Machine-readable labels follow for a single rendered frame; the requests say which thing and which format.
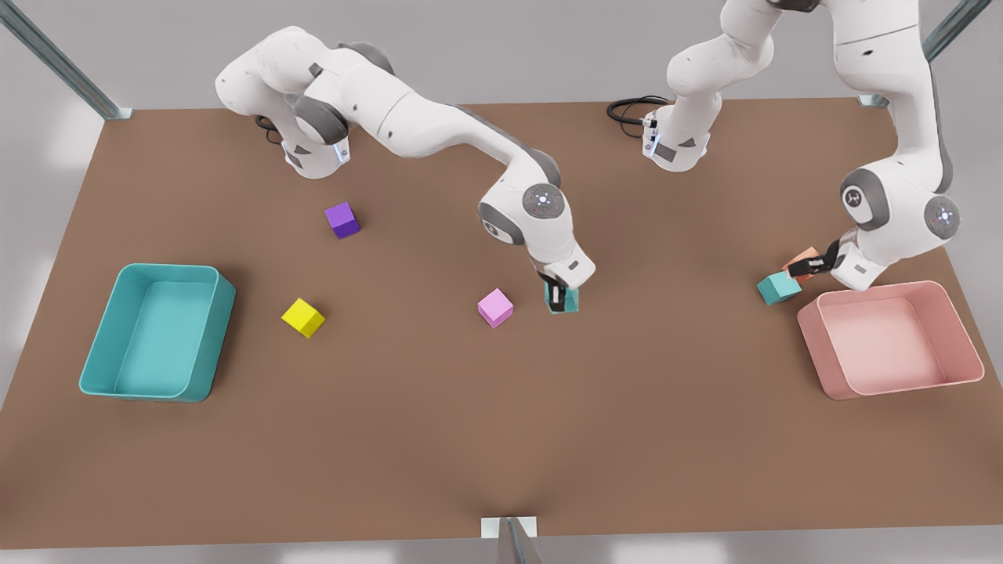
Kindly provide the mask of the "pink cube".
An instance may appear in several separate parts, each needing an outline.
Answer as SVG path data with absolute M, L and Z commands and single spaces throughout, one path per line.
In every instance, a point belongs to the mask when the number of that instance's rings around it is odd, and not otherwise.
M 477 303 L 477 310 L 491 328 L 497 328 L 501 322 L 512 316 L 515 306 L 509 297 L 501 292 L 501 289 L 495 288 Z

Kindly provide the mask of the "pink rectangular tray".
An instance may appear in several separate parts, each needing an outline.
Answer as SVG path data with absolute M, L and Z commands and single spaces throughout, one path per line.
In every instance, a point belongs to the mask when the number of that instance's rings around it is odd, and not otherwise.
M 949 294 L 934 281 L 825 292 L 798 311 L 798 324 L 832 400 L 942 388 L 985 374 Z

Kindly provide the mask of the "purple cube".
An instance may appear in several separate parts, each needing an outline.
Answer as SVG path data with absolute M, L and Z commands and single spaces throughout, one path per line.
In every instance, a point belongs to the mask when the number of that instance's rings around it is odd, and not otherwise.
M 336 206 L 326 208 L 324 214 L 329 227 L 340 240 L 361 231 L 358 218 L 356 218 L 354 210 L 348 202 L 342 202 Z

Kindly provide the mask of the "yellow cube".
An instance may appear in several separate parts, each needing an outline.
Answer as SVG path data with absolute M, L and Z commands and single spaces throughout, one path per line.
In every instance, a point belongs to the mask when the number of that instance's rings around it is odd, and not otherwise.
M 287 325 L 294 328 L 300 335 L 311 338 L 324 324 L 325 317 L 303 299 L 297 298 L 282 314 L 281 318 Z

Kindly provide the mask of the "teal rectangular tray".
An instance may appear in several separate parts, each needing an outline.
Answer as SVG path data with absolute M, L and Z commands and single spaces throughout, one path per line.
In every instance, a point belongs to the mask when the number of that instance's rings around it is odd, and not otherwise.
M 170 403 L 207 399 L 235 298 L 233 283 L 211 266 L 126 265 L 87 354 L 80 392 Z

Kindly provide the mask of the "silver frame post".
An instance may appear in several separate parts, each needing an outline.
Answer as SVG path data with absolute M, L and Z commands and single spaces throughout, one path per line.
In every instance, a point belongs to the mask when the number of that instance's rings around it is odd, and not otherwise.
M 920 29 L 920 0 L 846 0 L 834 17 L 839 76 L 862 92 L 864 107 L 932 110 L 930 63 L 991 5 L 958 0 L 928 33 Z
M 498 542 L 495 564 L 544 564 L 534 546 L 538 536 L 536 516 L 484 517 L 480 528 L 481 539 Z
M 105 121 L 126 121 L 132 118 L 132 108 L 119 107 L 13 0 L 0 0 L 0 23 Z

